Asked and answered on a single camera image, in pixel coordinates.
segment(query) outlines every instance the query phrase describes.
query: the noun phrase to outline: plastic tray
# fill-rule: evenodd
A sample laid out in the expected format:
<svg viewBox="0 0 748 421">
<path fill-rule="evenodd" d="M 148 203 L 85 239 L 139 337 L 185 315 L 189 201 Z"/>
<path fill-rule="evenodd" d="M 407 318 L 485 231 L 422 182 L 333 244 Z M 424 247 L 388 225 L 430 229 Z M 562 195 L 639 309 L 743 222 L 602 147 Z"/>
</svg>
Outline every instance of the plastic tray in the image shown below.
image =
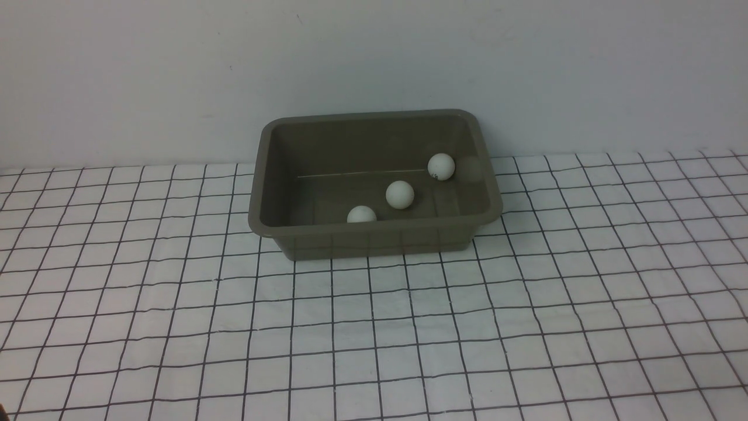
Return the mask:
<svg viewBox="0 0 748 421">
<path fill-rule="evenodd" d="M 436 153 L 456 162 L 429 177 Z M 405 210 L 384 199 L 395 180 L 416 193 Z M 366 205 L 375 222 L 347 223 Z M 462 110 L 282 118 L 263 130 L 249 226 L 291 260 L 443 252 L 470 245 L 502 203 L 478 120 Z"/>
</svg>

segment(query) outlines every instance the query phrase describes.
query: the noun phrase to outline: grid tablecloth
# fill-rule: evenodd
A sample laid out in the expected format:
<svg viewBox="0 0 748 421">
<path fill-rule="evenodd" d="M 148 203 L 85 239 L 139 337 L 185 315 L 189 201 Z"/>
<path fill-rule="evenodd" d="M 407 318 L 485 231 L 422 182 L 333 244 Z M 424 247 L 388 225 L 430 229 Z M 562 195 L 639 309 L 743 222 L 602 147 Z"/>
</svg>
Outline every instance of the grid tablecloth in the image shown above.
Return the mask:
<svg viewBox="0 0 748 421">
<path fill-rule="evenodd" d="M 496 158 L 463 252 L 288 261 L 253 166 L 0 172 L 30 420 L 745 420 L 748 155 Z"/>
</svg>

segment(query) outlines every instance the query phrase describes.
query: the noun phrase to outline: white cloth with black grid lines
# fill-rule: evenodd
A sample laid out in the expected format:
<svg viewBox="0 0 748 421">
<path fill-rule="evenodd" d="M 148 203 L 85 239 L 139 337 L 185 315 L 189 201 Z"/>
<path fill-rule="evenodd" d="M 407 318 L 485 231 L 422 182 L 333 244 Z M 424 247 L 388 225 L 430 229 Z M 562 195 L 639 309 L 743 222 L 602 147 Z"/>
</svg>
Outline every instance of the white cloth with black grid lines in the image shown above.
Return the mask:
<svg viewBox="0 0 748 421">
<path fill-rule="evenodd" d="M 0 172 L 31 420 L 744 420 L 748 155 L 493 160 L 464 252 L 292 263 L 253 166 Z"/>
</svg>

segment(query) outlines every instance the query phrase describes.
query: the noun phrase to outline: white ball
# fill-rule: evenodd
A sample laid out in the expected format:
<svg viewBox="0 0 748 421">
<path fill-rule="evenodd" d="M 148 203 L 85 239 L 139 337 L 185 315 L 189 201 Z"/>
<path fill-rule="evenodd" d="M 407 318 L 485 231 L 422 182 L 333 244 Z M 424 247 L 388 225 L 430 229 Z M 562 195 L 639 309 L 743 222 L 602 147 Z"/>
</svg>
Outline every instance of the white ball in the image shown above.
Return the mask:
<svg viewBox="0 0 748 421">
<path fill-rule="evenodd" d="M 429 160 L 429 175 L 439 181 L 449 180 L 455 173 L 455 160 L 447 154 L 436 154 Z"/>
<path fill-rule="evenodd" d="M 384 197 L 387 199 L 387 203 L 395 209 L 405 209 L 413 203 L 413 197 L 415 197 L 413 187 L 405 181 L 394 181 L 387 188 L 387 192 Z"/>
<path fill-rule="evenodd" d="M 376 221 L 376 213 L 368 206 L 357 206 L 348 212 L 348 222 L 372 222 Z"/>
</svg>

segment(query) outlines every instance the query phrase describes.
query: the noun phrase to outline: white wall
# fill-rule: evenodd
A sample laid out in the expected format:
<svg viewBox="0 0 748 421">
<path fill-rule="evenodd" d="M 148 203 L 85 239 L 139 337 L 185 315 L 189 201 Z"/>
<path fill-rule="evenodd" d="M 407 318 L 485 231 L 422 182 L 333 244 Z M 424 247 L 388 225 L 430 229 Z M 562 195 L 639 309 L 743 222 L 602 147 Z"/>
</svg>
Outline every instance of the white wall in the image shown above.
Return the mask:
<svg viewBox="0 0 748 421">
<path fill-rule="evenodd" d="M 0 166 L 252 161 L 270 120 L 463 108 L 494 154 L 748 139 L 746 0 L 0 1 Z"/>
</svg>

